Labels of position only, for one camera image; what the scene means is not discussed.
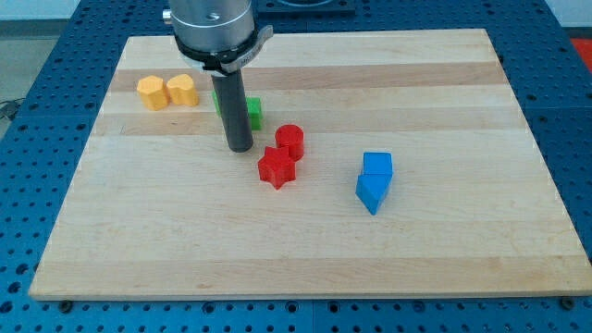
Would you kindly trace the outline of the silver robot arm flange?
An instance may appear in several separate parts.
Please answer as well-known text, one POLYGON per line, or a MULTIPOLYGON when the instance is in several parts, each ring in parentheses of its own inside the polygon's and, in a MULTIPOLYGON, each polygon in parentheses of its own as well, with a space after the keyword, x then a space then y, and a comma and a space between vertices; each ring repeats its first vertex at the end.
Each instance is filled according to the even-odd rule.
POLYGON ((182 59, 214 76, 244 68, 274 35, 256 25, 252 0, 169 0, 162 17, 182 59))

